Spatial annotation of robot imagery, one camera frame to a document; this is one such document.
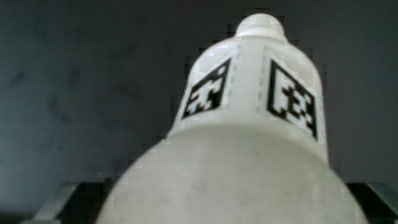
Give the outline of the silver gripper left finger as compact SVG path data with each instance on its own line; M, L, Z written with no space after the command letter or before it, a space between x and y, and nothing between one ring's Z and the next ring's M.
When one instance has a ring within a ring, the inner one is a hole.
M111 188L107 182L63 184L36 215L20 224L97 224Z

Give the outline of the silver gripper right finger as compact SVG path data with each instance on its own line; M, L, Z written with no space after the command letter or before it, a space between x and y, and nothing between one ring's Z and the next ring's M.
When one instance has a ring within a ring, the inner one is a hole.
M398 224L398 193L383 183L351 183L370 224Z

